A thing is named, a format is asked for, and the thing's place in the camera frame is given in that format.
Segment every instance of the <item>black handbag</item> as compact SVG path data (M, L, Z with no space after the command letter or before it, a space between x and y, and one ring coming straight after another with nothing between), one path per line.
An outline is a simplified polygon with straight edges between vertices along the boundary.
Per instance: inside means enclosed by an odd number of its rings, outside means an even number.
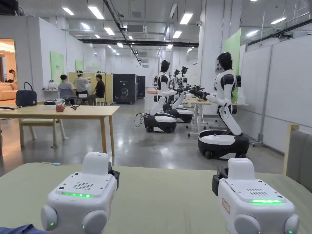
M26 90L25 84L29 84L28 82L24 83L24 90L18 90L16 93L16 101L15 104L17 106L36 106L37 105L37 93L34 91L32 86L31 90Z

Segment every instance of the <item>green tablecloth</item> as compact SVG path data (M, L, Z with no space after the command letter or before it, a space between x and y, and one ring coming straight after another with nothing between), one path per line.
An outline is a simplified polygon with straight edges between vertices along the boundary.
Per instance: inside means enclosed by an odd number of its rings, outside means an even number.
M105 233L225 234L226 223L211 191L215 171L114 167L119 189ZM47 195L81 165L28 163L0 177L0 227L34 224L42 229L40 210ZM312 194L279 174L257 173L296 207L299 234L312 233Z

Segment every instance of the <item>green led light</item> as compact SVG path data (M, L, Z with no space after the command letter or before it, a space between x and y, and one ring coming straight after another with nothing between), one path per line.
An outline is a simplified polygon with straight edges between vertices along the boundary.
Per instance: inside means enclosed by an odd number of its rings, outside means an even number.
M281 200L251 200L252 203L282 203Z
M76 194L76 193L62 193L62 194L64 194L64 195L70 195L70 196L75 196L75 197L88 197L88 198L93 197L92 195Z

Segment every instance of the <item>person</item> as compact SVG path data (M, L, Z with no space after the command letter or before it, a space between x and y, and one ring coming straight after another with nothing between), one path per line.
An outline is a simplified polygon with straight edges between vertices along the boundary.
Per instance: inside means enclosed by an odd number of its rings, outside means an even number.
M88 90L87 90L87 85L89 83L91 83L90 80L88 80L87 78L82 77L83 72L82 71L77 71L77 78L74 80L74 84L76 84L77 87L77 91L76 91L76 95L79 97L79 94L87 94Z
M104 82L102 81L102 78L103 77L101 74L96 75L96 81L97 81L96 87L93 90L92 94L87 97L87 100L90 106L94 105L95 99L104 98L105 85L104 85Z
M68 82L66 75L61 75L62 83L58 86L58 91L60 92L60 98L68 99L71 97L76 97L75 87L71 82ZM69 102L74 105L75 100L70 99Z
M13 69L11 69L9 71L9 73L11 73L13 75L13 79L8 79L7 82L8 83L17 83L17 74L16 71L14 71Z

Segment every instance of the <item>orange sofa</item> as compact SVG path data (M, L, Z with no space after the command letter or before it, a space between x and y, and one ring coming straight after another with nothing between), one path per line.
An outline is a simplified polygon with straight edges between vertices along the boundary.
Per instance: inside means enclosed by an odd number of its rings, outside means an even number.
M16 99L17 84L0 83L0 101Z

